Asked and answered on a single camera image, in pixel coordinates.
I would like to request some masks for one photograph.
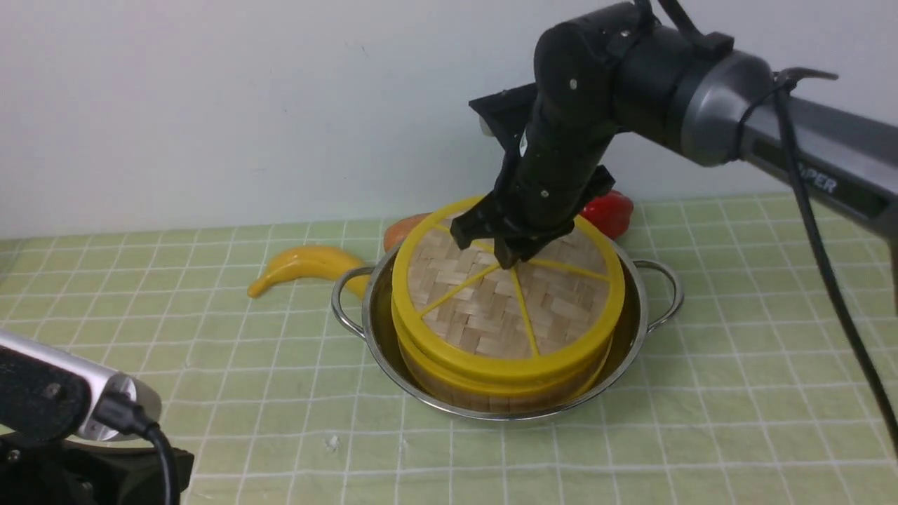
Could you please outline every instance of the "toy banana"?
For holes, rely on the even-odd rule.
[[[246,294],[250,298],[256,298],[275,284],[302,278],[337,280],[347,271],[364,265],[362,260],[338,247],[300,245],[269,260],[265,273],[250,285]],[[369,277],[353,278],[346,287],[362,298],[365,296]]]

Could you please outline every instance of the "white grid line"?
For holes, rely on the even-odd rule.
[[[194,244],[194,246],[190,248],[190,252],[188,253],[188,256],[187,256],[187,261],[188,261],[188,262],[189,262],[190,259],[193,257],[194,251],[196,251],[196,244],[197,244],[197,239],[198,239],[198,238],[199,238],[199,230],[197,230],[197,232],[193,235],[193,244]],[[183,274],[182,274],[181,277],[178,279],[178,283],[180,284],[180,282],[181,282],[183,279],[184,279],[184,276],[183,276]],[[202,327],[202,320],[200,320],[200,325],[197,326],[197,331],[199,331],[199,329],[200,329],[201,327]],[[193,349],[194,349],[194,347],[196,346],[196,343],[197,343],[196,340],[193,340],[193,341],[190,342],[190,345],[189,345],[188,348],[187,348],[187,359],[190,359],[190,354],[193,353]],[[172,387],[172,398],[174,398],[174,397],[178,394],[178,388],[180,387],[180,382],[181,382],[181,380],[184,379],[184,374],[187,372],[186,368],[187,368],[187,367],[181,367],[181,371],[178,372],[178,378],[175,379],[175,381],[174,381],[174,386]],[[162,425],[163,429],[165,429],[165,422],[166,422],[166,420],[168,419],[168,412],[170,412],[169,409],[163,409],[163,413],[162,413],[161,419],[159,420],[159,424]],[[197,455],[195,455],[195,456],[196,456],[196,457],[195,457],[195,460],[198,462],[199,459],[200,459],[200,455],[197,454]]]
[[[683,219],[687,219],[686,210],[683,207],[682,203],[680,203],[679,208],[680,208],[680,212],[682,213]],[[698,252],[699,252],[698,245],[697,245],[698,242],[695,240],[695,234],[692,232],[692,229],[689,226],[686,226],[686,230],[689,233],[689,237],[692,240],[693,246],[695,247],[695,252],[696,252],[696,255],[699,257],[699,262],[702,265],[702,268],[704,268],[705,261],[701,257],[701,255],[698,254]],[[711,293],[715,293],[716,290],[714,288],[714,282],[711,279],[710,274],[705,272],[705,276],[707,277],[706,281],[709,284],[709,289],[711,290]],[[724,316],[724,310],[723,310],[723,307],[720,305],[719,300],[715,299],[714,305],[717,308],[718,313],[720,315],[720,321],[726,322],[726,317]],[[733,335],[730,332],[729,327],[725,326],[724,329],[726,330],[725,331],[726,337],[730,340],[730,345],[732,345],[733,349],[735,349],[735,341],[733,340]],[[735,355],[735,361],[736,361],[736,365],[739,368],[739,374],[742,376],[742,380],[744,381],[745,385],[749,385],[748,376],[747,376],[747,374],[745,374],[745,368],[744,368],[744,366],[742,364],[742,360],[739,358],[738,354]],[[763,420],[763,416],[761,414],[761,408],[758,406],[758,401],[755,399],[754,394],[752,393],[751,389],[748,390],[748,396],[752,402],[755,414],[758,416],[758,419]],[[792,496],[788,491],[788,482],[786,481],[786,476],[782,473],[781,466],[779,466],[779,460],[777,459],[776,452],[773,448],[773,442],[770,441],[770,433],[768,433],[767,428],[763,423],[761,424],[761,429],[764,434],[764,439],[767,442],[768,450],[770,451],[770,454],[773,456],[773,461],[776,465],[776,468],[778,469],[780,480],[782,481],[783,487],[786,489],[786,494],[788,496],[789,503],[791,503],[792,505],[795,505],[795,501],[792,499]]]
[[[652,245],[652,249],[656,251],[656,255],[657,255],[657,249],[656,249],[656,245],[655,245],[655,239],[652,238],[651,234],[649,234],[649,236],[648,236],[648,241],[649,241],[649,243]],[[665,291],[667,291],[667,294],[668,294],[668,296],[669,296],[667,299],[671,299],[671,298],[673,297],[673,295],[674,295],[674,293],[673,293],[673,288],[672,288],[670,285],[668,285],[667,283],[665,283]],[[686,361],[687,361],[688,364],[689,364],[690,372],[692,373],[692,382],[695,384],[695,386],[696,386],[696,388],[697,388],[697,387],[699,386],[699,383],[700,383],[700,381],[699,381],[699,373],[696,371],[695,365],[692,363],[692,355],[691,355],[691,353],[690,353],[689,351],[687,351],[688,347],[687,347],[687,345],[686,345],[686,339],[685,339],[685,337],[683,337],[683,334],[682,334],[682,327],[680,326],[680,322],[679,322],[678,320],[674,319],[673,321],[671,321],[671,324],[673,324],[673,327],[674,327],[674,329],[675,329],[676,332],[677,332],[677,337],[679,338],[680,345],[682,345],[683,353],[684,353],[684,355],[685,355],[685,357],[686,357]],[[652,336],[652,333],[650,333],[647,337],[648,337],[648,338],[658,338],[658,333],[655,333],[655,334],[654,334],[654,337]],[[647,355],[645,352],[641,352],[640,354],[641,354],[641,356],[643,356],[643,357],[649,357],[649,356],[650,356],[650,355]],[[654,407],[654,400],[652,400],[652,394],[651,394],[651,390],[653,389],[653,387],[651,387],[651,385],[648,383],[648,377],[646,376],[646,370],[645,370],[645,367],[641,367],[641,368],[642,368],[642,372],[643,372],[643,377],[644,377],[645,382],[646,382],[647,390],[649,390],[648,397],[649,397],[649,399],[653,402],[653,406],[652,406],[653,412],[652,412],[652,415],[653,415],[653,417],[654,417],[655,424],[658,425],[658,429],[659,429],[659,433],[660,433],[660,429],[661,429],[662,427],[666,427],[666,426],[665,426],[665,425],[662,425],[662,423],[658,421],[657,413],[654,412],[654,410],[655,410],[655,407]],[[696,394],[696,396],[699,397],[699,405],[701,405],[701,411],[703,412],[703,414],[704,414],[704,416],[705,416],[705,424],[704,424],[704,426],[705,426],[705,428],[708,430],[708,433],[709,433],[709,435],[710,435],[710,437],[711,437],[711,441],[714,443],[714,449],[715,449],[715,451],[716,451],[717,454],[718,454],[718,464],[719,464],[719,465],[722,465],[722,464],[724,463],[723,452],[722,452],[721,449],[720,449],[720,444],[718,443],[718,437],[717,437],[717,434],[714,432],[714,427],[713,427],[713,425],[711,424],[711,418],[710,418],[710,416],[709,416],[709,414],[708,414],[708,406],[705,404],[705,398],[704,398],[704,395],[701,394],[701,393],[698,393],[698,394]],[[667,478],[668,478],[668,482],[669,482],[670,485],[671,485],[671,493],[672,493],[672,494],[674,495],[674,497],[675,497],[675,496],[676,496],[676,490],[675,490],[675,488],[674,488],[673,481],[671,480],[671,475],[670,475],[670,471],[669,471],[669,470],[667,471],[667,474],[668,474],[668,477],[667,477]],[[726,484],[726,492],[729,493],[730,501],[735,505],[735,504],[736,504],[735,492],[733,491],[733,485],[730,483],[729,474],[727,474],[726,472],[723,472],[723,475],[724,475],[724,483]]]
[[[723,205],[722,205],[720,202],[718,202],[718,205],[720,206],[720,210],[721,210],[721,211],[724,211]],[[765,213],[766,213],[766,211],[764,210],[763,206],[761,206],[761,209],[762,209],[762,212],[765,212]],[[726,212],[724,212],[724,224],[725,224],[725,225],[729,225],[729,221],[728,221],[727,218],[726,218]],[[748,261],[745,260],[745,255],[744,255],[744,253],[743,253],[743,251],[742,251],[742,247],[740,246],[739,242],[736,240],[736,238],[735,238],[735,233],[733,232],[733,229],[732,229],[732,228],[729,228],[729,230],[730,230],[730,235],[733,236],[733,240],[734,240],[734,242],[735,242],[735,249],[736,249],[736,251],[739,253],[739,257],[742,258],[742,261],[745,262],[745,273],[747,273],[749,279],[752,280],[752,284],[754,285],[755,290],[757,290],[758,293],[761,294],[761,293],[762,293],[761,287],[760,287],[760,285],[758,284],[757,279],[754,277],[754,274],[753,274],[753,272],[752,272],[752,269],[748,266]],[[785,251],[782,251],[782,252],[783,252],[783,254],[786,256],[786,262],[787,262],[788,264],[791,264],[791,263],[790,263],[791,260],[789,259],[789,257],[788,257],[788,255],[786,254],[786,252],[785,252]],[[769,322],[771,325],[773,325],[773,316],[770,314],[770,308],[769,308],[768,305],[767,305],[766,297],[760,296],[759,298],[761,299],[761,307],[762,307],[763,310],[764,310],[764,315],[767,316],[768,322]],[[786,349],[786,344],[783,342],[782,336],[779,334],[779,329],[778,329],[775,325],[773,325],[773,335],[776,337],[777,342],[779,343],[779,347],[780,347],[782,350],[785,350],[785,349]],[[791,374],[793,380],[795,380],[795,383],[799,385],[797,389],[798,389],[798,392],[801,394],[801,399],[802,399],[802,401],[805,403],[805,407],[807,407],[807,410],[811,413],[811,416],[812,416],[812,417],[814,418],[814,420],[816,421],[817,416],[814,414],[814,407],[811,405],[811,402],[807,399],[807,394],[805,393],[805,389],[801,386],[801,380],[800,380],[799,377],[798,377],[798,373],[795,371],[795,366],[793,365],[793,363],[792,363],[792,358],[791,358],[790,356],[786,356],[786,364],[787,364],[787,366],[788,366],[789,374]],[[814,427],[815,427],[815,429],[816,429],[816,431],[817,431],[817,435],[818,435],[818,436],[820,437],[820,439],[823,441],[823,448],[826,450],[827,456],[829,456],[829,458],[834,462],[834,461],[835,461],[835,455],[834,455],[833,452],[832,452],[832,448],[830,447],[829,441],[826,439],[826,437],[825,437],[825,435],[824,435],[824,433],[823,433],[823,429],[822,429],[822,428],[820,427],[820,425],[817,424],[817,423],[814,424]],[[768,437],[768,442],[770,443],[770,452],[773,454],[773,460],[774,460],[775,462],[778,463],[778,462],[779,462],[779,454],[778,454],[776,448],[773,446],[773,443],[770,442],[770,436],[767,435],[767,437]],[[848,484],[845,482],[845,477],[842,475],[841,470],[839,469],[839,467],[838,467],[836,464],[833,463],[833,467],[834,467],[834,469],[835,469],[835,471],[836,471],[836,474],[839,476],[839,482],[840,482],[841,485],[842,485],[842,489],[843,489],[843,490],[845,491],[845,493],[848,495],[849,501],[853,504],[853,503],[854,503],[854,499],[851,498],[851,489],[848,487]],[[795,500],[792,498],[791,491],[790,491],[789,488],[788,488],[788,481],[785,479],[785,476],[783,476],[783,486],[786,488],[786,494],[788,494],[789,500],[790,500],[792,503],[795,503]]]
[[[274,229],[275,229],[275,227],[273,227],[273,226],[271,228],[269,228],[269,239],[265,242],[264,255],[265,255],[266,259],[269,258],[269,246],[271,244],[271,233],[274,231]],[[262,275],[262,272],[264,271],[264,269],[265,269],[265,266],[261,265],[259,268],[259,275]],[[291,300],[293,299],[293,293],[294,293],[293,290],[295,290],[295,285],[293,285],[293,287],[290,291],[290,299]],[[237,340],[238,341],[241,339],[241,336],[243,335],[243,329],[246,327],[246,320],[249,317],[249,314],[250,314],[250,304],[247,304],[246,310],[243,313],[243,319],[240,322],[240,330],[237,332]],[[237,346],[238,346],[238,344],[234,344],[234,350],[232,350],[231,359],[233,359],[233,353],[236,352]],[[274,376],[274,370],[270,369],[269,376],[265,380],[265,389],[262,392],[262,400],[263,401],[266,401],[269,398],[269,388],[271,387],[271,379],[273,376]],[[250,463],[252,462],[252,450],[256,447],[256,441],[259,439],[259,427],[262,424],[262,416],[264,414],[265,414],[265,406],[263,405],[259,408],[259,413],[256,415],[256,424],[252,428],[252,438],[250,438],[250,447],[246,451],[246,461],[243,462],[243,476],[240,478],[240,483],[237,484],[237,493],[236,494],[237,494],[238,500],[240,499],[240,496],[243,493],[243,486],[246,483],[246,476],[250,472]]]
[[[303,239],[303,243],[304,243],[304,244],[305,244],[305,240],[307,240],[308,237],[309,237],[309,230],[310,230],[311,228],[312,228],[311,226],[308,226],[308,227],[306,227],[306,229],[305,229],[305,238]],[[327,334],[327,327],[328,327],[328,321],[327,321],[327,319],[325,319],[325,320],[324,320],[324,333],[325,333],[325,334]],[[277,347],[277,350],[275,351],[275,361],[272,363],[272,369],[274,369],[274,363],[277,362],[277,355],[278,355],[278,353],[280,352],[280,343],[281,343],[281,341],[283,341],[283,339],[281,339],[281,340],[277,343],[278,347]],[[318,355],[315,356],[314,372],[312,373],[312,386],[311,386],[311,388],[310,388],[310,390],[309,390],[309,395],[310,395],[310,396],[315,394],[315,387],[317,387],[317,385],[318,385],[318,372],[321,371],[321,369],[322,369],[322,366],[321,366],[321,355],[322,355],[323,353],[324,353],[324,339],[321,339],[321,341],[320,341],[319,344],[318,344]],[[359,371],[358,371],[358,374],[361,376],[363,373],[365,373],[365,369],[364,369],[364,367],[360,367],[360,368],[359,368]],[[308,433],[308,431],[309,431],[309,418],[310,418],[311,416],[312,416],[312,406],[309,405],[309,406],[305,409],[305,418],[303,419],[303,436],[299,439],[299,447],[298,447],[297,450],[296,450],[296,460],[293,462],[293,477],[290,479],[290,489],[289,489],[289,491],[287,491],[287,495],[286,495],[286,496],[287,496],[287,503],[293,503],[293,489],[296,487],[296,475],[299,473],[299,462],[300,462],[300,458],[303,457],[303,445],[304,445],[304,443],[305,443],[306,438],[308,438],[308,434],[309,434],[309,433]]]
[[[726,462],[723,465],[717,463],[680,463],[676,465],[672,465],[672,468],[677,470],[718,470],[718,469],[736,469],[736,468],[769,468],[773,470],[781,470],[782,468],[800,468],[803,466],[829,466],[832,462],[829,461],[783,461],[779,464],[774,463],[764,463],[764,462],[751,462],[751,461],[740,461],[740,462]],[[891,466],[894,462],[889,459],[853,459],[850,461],[845,461],[842,463],[842,466],[846,468],[858,467],[865,468],[870,466]],[[550,470],[555,466],[554,463],[530,463],[530,464],[514,464],[514,465],[482,465],[482,466],[459,466],[457,469],[465,470],[466,472],[478,472],[478,471],[495,471],[495,470]],[[586,470],[592,472],[663,472],[665,469],[664,465],[615,465],[615,466],[607,466],[607,465],[572,465],[572,464],[562,464],[562,470]],[[430,474],[435,472],[449,472],[448,466],[432,466],[432,467],[421,467],[421,468],[403,468],[400,471],[400,475],[415,475],[415,474]],[[312,474],[312,475],[334,475],[334,476],[342,476],[344,472],[340,470],[301,470],[297,472],[297,474]],[[376,475],[376,476],[384,476],[389,477],[396,475],[395,470],[353,470],[351,472],[347,472],[348,475]],[[198,478],[219,478],[219,479],[239,479],[246,476],[253,477],[290,477],[293,476],[293,472],[266,472],[266,473],[251,473],[251,474],[194,474],[195,477]]]
[[[615,390],[620,390],[618,386],[613,386]],[[618,488],[617,473],[614,471],[614,456],[612,451],[612,439],[608,435],[608,414],[605,412],[605,402],[599,402],[599,416],[601,418],[602,436],[605,438],[605,452],[608,453],[608,467],[612,474],[612,488],[614,489],[614,503],[621,505],[621,490]]]
[[[231,238],[232,238],[232,239],[233,239],[233,237],[234,237],[234,235],[235,235],[236,233],[237,233],[237,230],[234,229],[234,231],[231,233]],[[227,248],[227,252],[224,254],[224,262],[225,262],[225,263],[227,263],[227,259],[231,256],[231,250],[232,250],[232,248],[231,248],[231,246],[229,245],[228,248]],[[216,285],[221,281],[221,276],[222,276],[222,274],[223,274],[224,271],[225,271],[224,268],[222,268],[222,269],[219,271],[219,273],[218,273],[218,279],[216,280]],[[181,280],[183,280],[183,275],[182,275],[181,278],[178,280],[178,282],[180,283]],[[212,296],[210,295],[210,296],[209,296],[209,299],[206,300],[206,307],[208,308],[208,306],[209,306],[211,303],[212,303]],[[165,309],[165,313],[166,313],[166,314],[168,314],[169,308],[171,308],[171,302],[170,302],[170,306],[169,306],[169,307],[166,307],[166,309]],[[199,325],[202,326],[202,324],[203,324],[203,321],[200,320]],[[237,340],[237,342],[235,342],[235,343],[233,344],[233,346],[232,346],[232,348],[231,348],[231,356],[228,357],[227,369],[230,369],[230,368],[231,368],[231,365],[233,364],[233,357],[234,357],[234,355],[236,355],[236,353],[237,353],[237,348],[238,348],[239,345],[240,345],[239,342],[240,342],[240,335],[241,335],[241,333],[242,333],[242,332],[237,332],[237,339],[238,339],[238,340]],[[187,355],[186,360],[190,360],[190,355],[189,355],[189,354]],[[227,374],[226,374],[226,373],[222,376],[222,384],[218,387],[218,393],[216,394],[216,399],[215,399],[215,401],[212,402],[212,412],[209,413],[209,422],[206,424],[206,431],[205,431],[204,434],[203,434],[203,439],[202,439],[202,441],[199,443],[199,450],[197,451],[197,457],[196,457],[196,466],[197,466],[197,469],[199,469],[199,466],[202,464],[202,460],[203,460],[203,450],[206,448],[206,443],[208,442],[209,434],[210,434],[210,432],[212,431],[212,425],[215,423],[216,413],[218,412],[218,405],[220,405],[220,401],[221,401],[221,398],[222,398],[222,393],[225,391],[225,384],[227,384]],[[177,394],[178,394],[178,390],[175,389],[175,390],[172,392],[172,394],[177,395]]]
[[[766,208],[763,208],[763,206],[762,206],[762,210],[763,210],[763,212],[764,212],[765,218],[767,218],[768,222],[770,222],[770,214],[767,212],[767,209],[766,209]],[[793,268],[792,261],[789,259],[788,256],[786,256],[786,263],[787,263],[787,265],[789,266],[790,269]],[[854,296],[854,291],[855,291],[855,290],[850,289],[850,288],[845,288],[845,287],[842,285],[841,282],[838,282],[838,284],[839,284],[839,287],[840,287],[840,290],[842,291],[842,293],[847,293],[848,296],[851,297],[851,298],[854,300],[855,305],[858,306],[858,307],[860,307],[860,303],[858,302],[857,298]],[[830,334],[823,328],[823,325],[819,323],[820,315],[817,313],[817,307],[816,307],[814,304],[811,303],[811,300],[810,300],[810,298],[809,298],[809,296],[808,296],[807,294],[804,294],[802,297],[803,297],[803,299],[807,302],[807,304],[811,307],[811,312],[812,312],[813,315],[814,315],[814,319],[816,319],[816,320],[818,321],[817,327],[820,329],[820,332],[821,332],[821,334],[823,335],[823,338],[826,340],[827,346],[832,350],[832,354],[833,354],[833,355],[836,355],[836,356],[839,356],[840,354],[851,355],[851,357],[854,358],[854,352],[853,352],[853,350],[845,350],[845,351],[843,351],[842,353],[837,353],[837,352],[835,352],[835,351],[836,351],[836,348],[835,348],[835,345],[832,343],[832,338],[831,338]],[[858,326],[858,331],[860,331],[860,325],[858,324],[858,318],[857,318],[855,315],[852,315],[852,319],[854,320],[855,325]],[[780,344],[782,344],[782,340],[781,340],[781,338],[779,337],[779,332],[777,332],[776,329],[774,329],[774,332],[776,332],[777,338],[780,339]],[[793,374],[793,377],[794,377],[794,378],[796,379],[796,381],[797,381],[797,374],[795,373],[795,370],[792,368],[792,359],[791,359],[791,357],[790,357],[789,355],[786,356],[786,361],[787,361],[787,363],[789,364],[789,369],[791,370],[791,372],[792,372],[792,374]],[[851,375],[850,375],[850,373],[849,373],[849,371],[848,371],[848,368],[845,366],[844,361],[843,361],[842,359],[836,359],[836,361],[839,363],[839,369],[841,370],[842,374],[845,376],[845,378],[847,378],[847,379],[850,380],[850,379],[851,379]],[[890,383],[890,381],[883,380],[883,386],[888,386],[889,383]],[[860,384],[852,385],[852,386],[851,386],[851,389],[854,391],[854,395],[855,395],[855,397],[858,399],[858,403],[860,404],[861,410],[863,410],[863,411],[864,411],[864,414],[867,416],[867,421],[868,421],[868,423],[869,423],[870,429],[873,431],[874,436],[875,436],[876,439],[879,441],[880,446],[882,447],[882,449],[883,449],[883,451],[884,451],[884,454],[887,454],[887,455],[888,455],[888,454],[890,454],[891,451],[890,451],[890,449],[888,448],[888,445],[886,444],[886,441],[883,439],[882,434],[881,434],[880,431],[876,428],[876,425],[875,425],[876,422],[882,422],[882,423],[885,425],[885,422],[882,420],[882,418],[880,418],[879,420],[875,420],[875,419],[873,418],[873,416],[871,415],[869,409],[867,408],[867,402],[864,401],[864,398],[861,396],[860,391],[858,390],[858,387],[861,386],[861,385],[862,385],[862,386],[865,386],[865,387],[869,387],[869,384],[867,384],[867,382],[863,382],[863,383],[860,383]],[[804,394],[802,394],[802,397],[805,399],[805,402],[806,402],[806,406],[807,406],[808,411],[811,413],[812,416],[814,416],[814,417],[816,418],[816,416],[814,415],[814,409],[812,408],[811,404],[807,401],[806,396],[805,396]],[[830,447],[829,440],[826,438],[826,434],[823,433],[823,429],[821,428],[819,422],[816,424],[816,428],[817,428],[817,436],[820,437],[821,441],[823,442],[823,446],[824,446],[824,448],[826,449],[827,454],[830,456],[830,458],[833,458],[833,459],[834,459],[834,454],[833,454],[833,452],[832,452],[832,448]],[[847,483],[846,480],[845,480],[844,474],[842,473],[842,471],[841,471],[841,469],[839,468],[839,466],[836,465],[834,462],[833,462],[833,466],[835,467],[835,472],[836,472],[836,474],[839,476],[839,480],[840,480],[840,484],[841,484],[841,486],[842,486],[842,489],[843,489],[843,490],[846,492],[846,494],[848,495],[849,501],[853,503],[853,502],[854,502],[854,498],[851,496],[850,488],[849,488],[849,486],[848,486],[848,483]],[[896,472],[896,474],[898,474],[898,466],[895,467],[895,472]]]
[[[346,236],[346,227],[345,226],[343,226],[343,236],[344,237]],[[368,351],[368,349],[365,346],[360,346],[360,347],[361,347],[361,352],[362,352],[360,362],[364,363],[365,362],[365,353]],[[354,438],[356,437],[355,431],[356,431],[356,417],[358,415],[358,398],[362,391],[362,377],[363,376],[364,376],[364,374],[359,372],[358,383],[356,384],[356,397],[352,402],[352,419],[349,422],[349,441],[346,444],[347,445],[346,467],[345,467],[344,473],[343,473],[343,489],[340,492],[340,497],[339,497],[340,505],[345,505],[345,503],[346,503],[346,490],[347,490],[348,484],[349,484],[349,468],[352,467],[352,442],[353,442]],[[397,472],[396,478],[397,479],[399,478],[399,472]]]

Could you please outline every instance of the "black cable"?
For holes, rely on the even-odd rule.
[[[165,505],[177,505],[180,500],[180,488],[178,486],[177,468],[174,463],[174,450],[172,444],[159,425],[156,424],[146,432],[147,440],[153,444],[163,464],[163,485],[165,487]]]
[[[134,403],[126,394],[114,393],[104,395],[97,403],[93,416],[100,423],[125,435],[138,435],[147,440],[156,449],[162,462],[163,485],[165,486],[164,505],[178,505],[180,502],[180,486],[178,484],[178,468],[175,465],[172,444],[159,428],[159,423],[150,419],[144,408]]]
[[[870,389],[873,391],[873,396],[876,398],[876,404],[883,415],[885,427],[889,432],[889,437],[892,439],[893,450],[898,456],[898,421],[895,419],[895,413],[889,402],[888,393],[883,387],[883,382],[879,378],[879,374],[876,373],[876,367],[873,364],[873,360],[870,359],[869,354],[867,354],[867,348],[860,338],[860,333],[858,333],[857,327],[855,327],[854,322],[851,320],[851,313],[845,304],[845,299],[842,297],[842,293],[839,289],[839,282],[832,272],[829,256],[826,254],[826,249],[823,247],[823,239],[820,235],[820,230],[817,228],[816,220],[814,219],[814,210],[811,208],[811,200],[807,194],[807,188],[801,178],[801,172],[798,167],[798,146],[795,128],[792,124],[792,119],[786,105],[788,97],[788,90],[786,86],[783,85],[779,85],[778,89],[773,94],[773,105],[777,112],[780,142],[786,157],[789,182],[791,183],[792,190],[795,192],[798,209],[801,212],[802,221],[805,223],[807,238],[811,244],[811,250],[814,253],[814,257],[816,258],[817,268],[820,270],[820,275],[823,278],[823,284],[826,286],[826,292],[829,294],[830,300],[832,301],[832,307],[835,310],[836,316],[839,318],[842,330],[845,332],[845,336],[848,338],[851,349],[854,351],[854,356],[858,360],[861,370],[864,372],[864,377],[867,379]]]

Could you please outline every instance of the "yellow steamer rim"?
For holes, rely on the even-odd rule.
[[[501,270],[491,241],[460,251],[449,234],[451,218],[479,200],[432,213],[397,252],[392,316],[409,371],[456,404],[473,395],[551,406],[540,403],[581,395],[602,370],[623,308],[610,239],[577,217],[571,234]]]

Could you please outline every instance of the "red bell pepper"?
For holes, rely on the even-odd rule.
[[[586,204],[580,216],[593,224],[605,236],[615,240],[629,228],[633,215],[633,201],[622,193],[612,190]]]

